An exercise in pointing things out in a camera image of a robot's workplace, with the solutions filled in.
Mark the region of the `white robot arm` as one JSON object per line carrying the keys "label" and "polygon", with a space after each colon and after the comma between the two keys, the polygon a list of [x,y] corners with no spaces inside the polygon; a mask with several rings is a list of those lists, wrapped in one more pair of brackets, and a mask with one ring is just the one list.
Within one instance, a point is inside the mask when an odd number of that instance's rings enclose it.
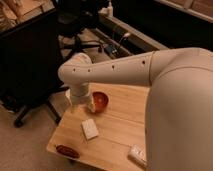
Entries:
{"label": "white robot arm", "polygon": [[58,69],[77,105],[91,83],[146,86],[147,171],[213,171],[213,52],[188,47],[92,63],[77,53]]}

